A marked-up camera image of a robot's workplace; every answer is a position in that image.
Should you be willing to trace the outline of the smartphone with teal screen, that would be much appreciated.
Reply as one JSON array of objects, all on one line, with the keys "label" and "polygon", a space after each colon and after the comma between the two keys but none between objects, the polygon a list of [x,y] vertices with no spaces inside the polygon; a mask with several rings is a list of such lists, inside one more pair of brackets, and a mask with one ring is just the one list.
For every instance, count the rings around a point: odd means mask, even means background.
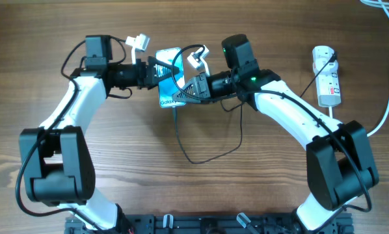
[{"label": "smartphone with teal screen", "polygon": [[[157,60],[171,65],[174,57],[181,51],[180,47],[168,48],[159,50],[156,52],[155,57]],[[184,67],[182,55],[180,55],[174,65],[179,68],[179,73],[174,77],[180,88],[185,85],[184,79]],[[177,86],[174,84],[174,81],[171,76],[168,76],[165,80],[162,80],[158,84],[159,91],[159,106],[161,108],[172,108],[184,106],[185,102],[174,101],[172,95],[178,91]]]}]

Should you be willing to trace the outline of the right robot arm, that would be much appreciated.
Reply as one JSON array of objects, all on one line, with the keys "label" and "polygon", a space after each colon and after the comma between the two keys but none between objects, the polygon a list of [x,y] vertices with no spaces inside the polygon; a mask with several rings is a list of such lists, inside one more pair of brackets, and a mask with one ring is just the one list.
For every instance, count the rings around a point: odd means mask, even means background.
[{"label": "right robot arm", "polygon": [[353,200],[363,196],[371,211],[370,188],[379,173],[364,127],[357,121],[342,123],[293,93],[275,72],[258,65],[244,34],[223,40],[228,69],[207,71],[178,88],[173,98],[208,104],[237,97],[293,136],[306,151],[310,194],[294,210],[284,231],[288,233],[351,233]]}]

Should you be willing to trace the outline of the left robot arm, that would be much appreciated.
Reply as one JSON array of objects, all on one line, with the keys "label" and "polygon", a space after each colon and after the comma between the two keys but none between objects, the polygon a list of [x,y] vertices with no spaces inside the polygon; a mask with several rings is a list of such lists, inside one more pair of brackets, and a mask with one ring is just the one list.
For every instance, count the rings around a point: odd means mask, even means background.
[{"label": "left robot arm", "polygon": [[87,36],[83,40],[85,56],[67,76],[69,87],[57,108],[37,128],[24,129],[20,134],[21,168],[15,198],[29,216],[34,216],[34,211],[24,205],[23,194],[48,206],[51,215],[72,213],[89,233],[135,230],[122,208],[96,188],[85,133],[112,88],[152,89],[181,70],[154,57],[146,62],[134,58],[131,64],[114,61],[113,41],[111,35]]}]

